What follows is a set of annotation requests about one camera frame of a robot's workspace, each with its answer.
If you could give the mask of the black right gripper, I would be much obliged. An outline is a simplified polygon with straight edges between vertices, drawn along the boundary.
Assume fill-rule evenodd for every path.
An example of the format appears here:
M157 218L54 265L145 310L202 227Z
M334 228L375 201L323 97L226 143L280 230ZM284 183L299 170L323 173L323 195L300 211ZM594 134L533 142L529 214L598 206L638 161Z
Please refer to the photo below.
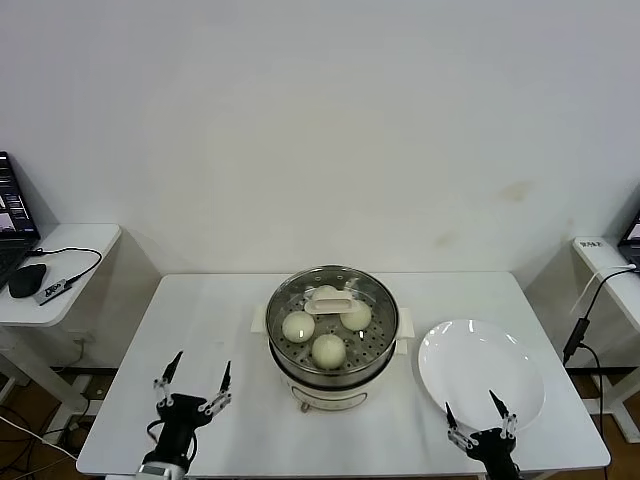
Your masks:
M489 394L502 419L501 426L474 432L468 437L459 430L449 403L446 402L447 437L460 450L466 451L469 458L481 462L489 479L520 480L519 467L511 458L516 446L517 415L510 412L492 390Z

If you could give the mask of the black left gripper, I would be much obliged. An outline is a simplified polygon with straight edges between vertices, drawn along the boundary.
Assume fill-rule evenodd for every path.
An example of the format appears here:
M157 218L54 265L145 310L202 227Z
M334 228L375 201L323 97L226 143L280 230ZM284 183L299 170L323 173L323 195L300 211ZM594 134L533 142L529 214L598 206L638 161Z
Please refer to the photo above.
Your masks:
M162 425L153 450L153 460L171 465L190 465L197 453L196 430L210 423L208 415L218 415L231 403L231 361L228 361L216 395L206 400L186 394L173 394L171 383L183 355L179 351L153 382L156 412Z

